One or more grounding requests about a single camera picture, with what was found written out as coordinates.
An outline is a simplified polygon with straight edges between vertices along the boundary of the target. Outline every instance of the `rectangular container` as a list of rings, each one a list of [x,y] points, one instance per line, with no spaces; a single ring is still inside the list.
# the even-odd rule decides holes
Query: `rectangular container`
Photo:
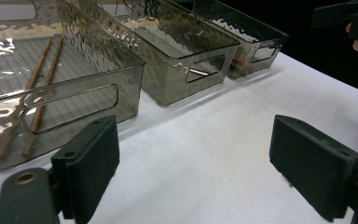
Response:
[[[288,35],[216,0],[167,0],[218,25],[237,38],[227,76],[236,79],[270,68]]]
[[[142,89],[158,105],[222,83],[240,44],[164,0],[84,0],[79,5],[145,61]]]
[[[50,38],[35,84],[27,88]],[[64,0],[0,1],[0,170],[63,146],[98,118],[135,117],[144,65]]]

